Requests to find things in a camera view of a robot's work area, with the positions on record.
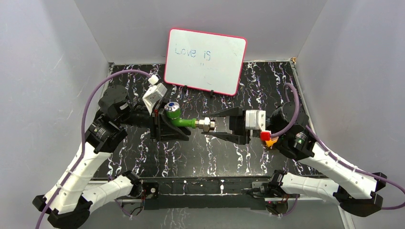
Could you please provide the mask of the green water faucet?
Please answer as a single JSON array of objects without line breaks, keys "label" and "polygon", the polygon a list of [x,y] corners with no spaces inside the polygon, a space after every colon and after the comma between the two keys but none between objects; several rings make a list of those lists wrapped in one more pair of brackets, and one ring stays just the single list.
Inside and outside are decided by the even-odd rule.
[{"label": "green water faucet", "polygon": [[176,127],[190,127],[197,128],[196,122],[194,119],[182,119],[181,117],[181,108],[178,102],[168,102],[164,106],[165,114],[169,118],[170,122]]}]

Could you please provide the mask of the silver hex nut fitting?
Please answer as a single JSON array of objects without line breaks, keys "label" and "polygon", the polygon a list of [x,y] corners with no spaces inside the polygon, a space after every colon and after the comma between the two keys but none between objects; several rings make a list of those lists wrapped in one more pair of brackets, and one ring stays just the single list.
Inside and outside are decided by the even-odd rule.
[{"label": "silver hex nut fitting", "polygon": [[196,120],[195,126],[204,132],[214,131],[216,128],[216,121],[205,117],[204,119]]}]

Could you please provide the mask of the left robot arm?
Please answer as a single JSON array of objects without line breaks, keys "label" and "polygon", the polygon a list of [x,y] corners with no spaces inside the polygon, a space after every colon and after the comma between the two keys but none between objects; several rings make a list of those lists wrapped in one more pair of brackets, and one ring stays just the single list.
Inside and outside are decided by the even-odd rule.
[{"label": "left robot arm", "polygon": [[88,190],[86,186],[99,167],[127,137],[125,126],[150,130],[156,141],[187,141],[196,119],[183,119],[176,102],[166,102],[163,84],[151,86],[143,101],[131,102],[127,89],[114,85],[100,98],[99,110],[88,128],[82,128],[82,142],[74,159],[55,186],[36,196],[33,205],[57,229],[77,229],[90,214],[119,197],[144,198],[143,180],[131,171]]}]

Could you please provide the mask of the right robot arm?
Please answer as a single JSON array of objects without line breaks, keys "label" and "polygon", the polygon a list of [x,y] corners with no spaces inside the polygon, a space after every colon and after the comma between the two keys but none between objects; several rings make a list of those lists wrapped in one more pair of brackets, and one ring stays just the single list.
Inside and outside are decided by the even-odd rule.
[{"label": "right robot arm", "polygon": [[252,136],[269,139],[273,132],[281,131],[290,121],[293,125],[277,138],[274,148],[282,155],[318,170],[325,178],[301,177],[275,170],[267,183],[253,183],[246,194],[256,198],[280,198],[291,194],[320,198],[359,217],[382,209],[383,198],[378,191],[386,186],[386,176],[357,172],[354,165],[323,149],[308,130],[309,118],[305,111],[294,102],[280,105],[270,116],[266,116],[265,111],[241,107],[205,114],[202,128],[206,135],[245,145]]}]

